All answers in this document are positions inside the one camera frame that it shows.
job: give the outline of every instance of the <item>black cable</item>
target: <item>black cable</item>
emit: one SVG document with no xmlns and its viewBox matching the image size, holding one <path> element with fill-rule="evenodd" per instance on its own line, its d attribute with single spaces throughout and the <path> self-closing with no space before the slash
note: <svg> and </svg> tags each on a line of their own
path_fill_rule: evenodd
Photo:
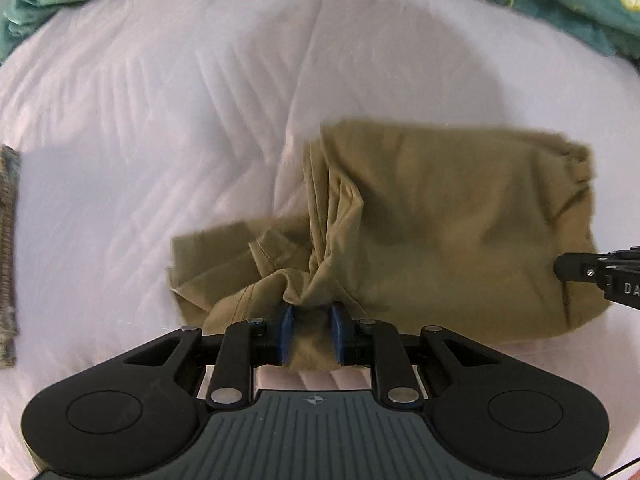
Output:
<svg viewBox="0 0 640 480">
<path fill-rule="evenodd" d="M 625 465 L 623 465 L 622 467 L 619 467 L 618 469 L 616 469 L 615 471 L 612 471 L 611 473 L 608 473 L 606 475 L 604 475 L 602 477 L 602 480 L 607 480 L 607 478 L 611 478 L 614 475 L 617 475 L 618 473 L 623 472 L 626 468 L 633 466 L 634 464 L 637 464 L 638 462 L 640 462 L 640 456 L 638 458 L 633 459 L 631 462 L 626 463 Z"/>
</svg>

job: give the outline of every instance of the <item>gray ribbed panel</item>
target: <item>gray ribbed panel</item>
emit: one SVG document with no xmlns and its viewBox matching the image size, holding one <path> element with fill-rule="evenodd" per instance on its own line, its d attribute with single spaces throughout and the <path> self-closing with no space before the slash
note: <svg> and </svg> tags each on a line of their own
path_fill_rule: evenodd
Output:
<svg viewBox="0 0 640 480">
<path fill-rule="evenodd" d="M 309 402 L 316 397 L 322 401 Z M 39 480 L 61 480 L 46 472 Z M 191 449 L 136 480 L 490 480 L 447 453 L 413 413 L 370 392 L 263 392 L 218 413 Z M 593 480 L 585 472 L 573 480 Z"/>
</svg>

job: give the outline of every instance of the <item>white quilted fabric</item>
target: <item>white quilted fabric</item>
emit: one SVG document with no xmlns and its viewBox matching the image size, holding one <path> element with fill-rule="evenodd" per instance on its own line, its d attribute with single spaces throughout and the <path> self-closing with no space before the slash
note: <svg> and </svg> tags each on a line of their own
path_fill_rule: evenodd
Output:
<svg viewBox="0 0 640 480">
<path fill-rule="evenodd" d="M 596 154 L 601 250 L 640 242 L 640 78 L 475 0 L 96 0 L 0 69 L 1 141 L 23 152 L 18 366 L 0 372 L 0 467 L 35 469 L 20 414 L 47 385 L 181 325 L 172 236 L 304 207 L 299 150 L 368 116 L 549 128 Z M 640 312 L 504 350 L 590 388 L 612 430 L 596 471 L 640 454 Z M 347 370 L 261 378 L 362 387 Z"/>
</svg>

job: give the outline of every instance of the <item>mattress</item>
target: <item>mattress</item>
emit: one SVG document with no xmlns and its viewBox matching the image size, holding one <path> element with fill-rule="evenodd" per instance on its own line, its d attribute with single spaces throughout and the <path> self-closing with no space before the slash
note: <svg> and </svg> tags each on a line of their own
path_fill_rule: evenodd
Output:
<svg viewBox="0 0 640 480">
<path fill-rule="evenodd" d="M 0 371 L 0 468 L 36 470 L 20 414 L 47 385 L 182 324 L 171 237 L 305 208 L 300 149 L 349 116 L 557 130 L 596 160 L 599 250 L 640 238 L 640 78 L 546 23 L 476 0 L 95 0 L 0 68 L 22 152 L 17 367 Z M 640 312 L 500 350 L 590 389 L 596 471 L 640 454 Z M 359 388 L 361 370 L 262 385 Z"/>
</svg>

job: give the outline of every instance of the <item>folded clothing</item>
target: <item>folded clothing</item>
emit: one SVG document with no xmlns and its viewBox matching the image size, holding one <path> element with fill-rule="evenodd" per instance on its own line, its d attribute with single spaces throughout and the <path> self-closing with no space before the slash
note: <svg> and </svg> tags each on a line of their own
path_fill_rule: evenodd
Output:
<svg viewBox="0 0 640 480">
<path fill-rule="evenodd" d="M 15 365 L 14 219 L 20 155 L 0 150 L 0 368 Z"/>
<path fill-rule="evenodd" d="M 337 367 L 328 309 L 400 332 L 439 324 L 486 344 L 565 333 L 608 302 L 562 284 L 564 252 L 593 252 L 590 152 L 561 136 L 345 121 L 303 153 L 308 216 L 172 241 L 184 317 L 221 333 L 296 306 L 288 365 Z"/>
</svg>

